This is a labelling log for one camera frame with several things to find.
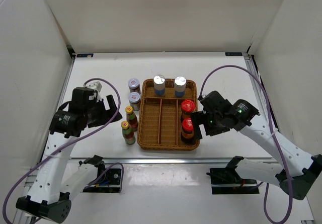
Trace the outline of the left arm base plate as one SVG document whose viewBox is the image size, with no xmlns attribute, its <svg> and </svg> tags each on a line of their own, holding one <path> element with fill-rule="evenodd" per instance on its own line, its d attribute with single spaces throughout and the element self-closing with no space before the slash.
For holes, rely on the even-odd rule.
<svg viewBox="0 0 322 224">
<path fill-rule="evenodd" d="M 120 193 L 122 174 L 121 168 L 111 168 L 96 184 L 86 187 L 83 193 Z"/>
</svg>

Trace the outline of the sauce bottle yellow cap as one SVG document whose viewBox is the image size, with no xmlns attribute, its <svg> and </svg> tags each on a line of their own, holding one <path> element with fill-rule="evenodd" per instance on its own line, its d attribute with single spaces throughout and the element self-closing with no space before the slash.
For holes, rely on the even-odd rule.
<svg viewBox="0 0 322 224">
<path fill-rule="evenodd" d="M 129 123 L 133 131 L 137 131 L 138 119 L 133 111 L 133 108 L 131 106 L 127 106 L 125 108 L 125 112 L 126 112 L 126 121 Z"/>
<path fill-rule="evenodd" d="M 134 131 L 127 121 L 121 122 L 122 135 L 126 144 L 134 144 L 136 142 Z"/>
</svg>

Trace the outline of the red lid chili jar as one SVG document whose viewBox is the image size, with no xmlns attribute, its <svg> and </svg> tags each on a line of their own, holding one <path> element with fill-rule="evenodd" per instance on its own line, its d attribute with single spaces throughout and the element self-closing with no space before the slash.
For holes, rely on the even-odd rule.
<svg viewBox="0 0 322 224">
<path fill-rule="evenodd" d="M 194 145 L 194 127 L 191 118 L 186 118 L 182 121 L 181 140 L 188 145 Z"/>
<path fill-rule="evenodd" d="M 190 118 L 196 110 L 196 103 L 193 100 L 186 99 L 181 103 L 181 121 Z"/>
</svg>

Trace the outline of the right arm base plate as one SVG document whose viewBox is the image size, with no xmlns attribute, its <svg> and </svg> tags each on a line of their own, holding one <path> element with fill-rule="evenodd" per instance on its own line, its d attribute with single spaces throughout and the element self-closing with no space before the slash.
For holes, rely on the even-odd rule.
<svg viewBox="0 0 322 224">
<path fill-rule="evenodd" d="M 212 195 L 259 194 L 259 184 L 253 179 L 240 179 L 226 168 L 210 168 Z"/>
</svg>

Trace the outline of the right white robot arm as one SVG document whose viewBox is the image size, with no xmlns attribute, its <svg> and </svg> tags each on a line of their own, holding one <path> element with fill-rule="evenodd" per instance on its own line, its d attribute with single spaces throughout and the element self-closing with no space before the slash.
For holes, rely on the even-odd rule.
<svg viewBox="0 0 322 224">
<path fill-rule="evenodd" d="M 201 111 L 191 115 L 194 136 L 202 139 L 200 126 L 207 136 L 232 129 L 248 137 L 269 153 L 276 164 L 265 164 L 235 156 L 226 165 L 226 178 L 236 184 L 256 179 L 280 187 L 291 198 L 303 200 L 321 173 L 321 155 L 313 156 L 273 130 L 256 107 L 239 99 L 234 104 L 222 98 L 199 97 Z"/>
</svg>

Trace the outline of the silver lid spice jar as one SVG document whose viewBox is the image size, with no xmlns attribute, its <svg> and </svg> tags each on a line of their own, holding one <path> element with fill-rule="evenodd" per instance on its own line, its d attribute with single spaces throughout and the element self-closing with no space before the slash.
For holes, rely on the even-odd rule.
<svg viewBox="0 0 322 224">
<path fill-rule="evenodd" d="M 185 77 L 178 76 L 174 80 L 175 96 L 181 98 L 185 95 L 187 80 Z"/>
<path fill-rule="evenodd" d="M 163 97 L 166 91 L 166 78 L 158 74 L 153 78 L 154 93 L 157 96 Z"/>
</svg>

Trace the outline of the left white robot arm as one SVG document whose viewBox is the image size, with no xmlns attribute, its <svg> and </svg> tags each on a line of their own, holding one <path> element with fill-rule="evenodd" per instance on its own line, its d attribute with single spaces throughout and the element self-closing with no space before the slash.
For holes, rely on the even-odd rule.
<svg viewBox="0 0 322 224">
<path fill-rule="evenodd" d="M 81 132 L 92 127 L 101 130 L 121 120 L 120 104 L 115 103 L 112 95 L 106 98 L 108 109 L 97 90 L 76 88 L 71 101 L 58 108 L 49 127 L 45 158 L 35 168 L 38 173 L 29 192 L 18 198 L 17 209 L 38 219 L 63 223 L 79 193 L 111 182 L 113 167 L 106 167 L 98 155 L 81 161 L 79 169 L 66 181 L 62 180 L 72 149 L 83 139 Z"/>
</svg>

